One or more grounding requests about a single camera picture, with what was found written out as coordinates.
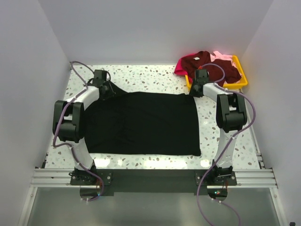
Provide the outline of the black t shirt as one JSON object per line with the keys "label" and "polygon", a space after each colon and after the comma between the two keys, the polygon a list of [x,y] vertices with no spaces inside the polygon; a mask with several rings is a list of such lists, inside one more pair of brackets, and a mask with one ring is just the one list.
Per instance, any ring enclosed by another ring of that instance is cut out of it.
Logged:
{"label": "black t shirt", "polygon": [[194,97],[112,87],[85,111],[89,153],[201,155]]}

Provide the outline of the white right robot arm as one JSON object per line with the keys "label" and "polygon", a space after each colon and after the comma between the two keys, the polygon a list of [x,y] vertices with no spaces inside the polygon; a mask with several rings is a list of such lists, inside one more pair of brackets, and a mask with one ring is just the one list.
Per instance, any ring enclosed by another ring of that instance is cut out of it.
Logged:
{"label": "white right robot arm", "polygon": [[218,150],[212,166],[198,184],[220,185],[232,176],[236,138],[247,123],[245,99],[211,82],[206,69],[195,71],[189,95],[206,96],[216,102],[216,124],[220,129]]}

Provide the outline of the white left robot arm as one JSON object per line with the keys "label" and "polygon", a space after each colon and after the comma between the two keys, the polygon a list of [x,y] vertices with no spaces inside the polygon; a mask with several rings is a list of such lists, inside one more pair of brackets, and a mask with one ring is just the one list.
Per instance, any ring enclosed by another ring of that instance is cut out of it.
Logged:
{"label": "white left robot arm", "polygon": [[84,88],[67,100],[58,100],[54,106],[53,147],[67,146],[73,157],[75,167],[71,177],[87,185],[103,185],[97,175],[96,166],[85,143],[85,111],[97,100],[105,100],[115,92],[111,86],[111,75],[105,70],[94,70],[93,78]]}

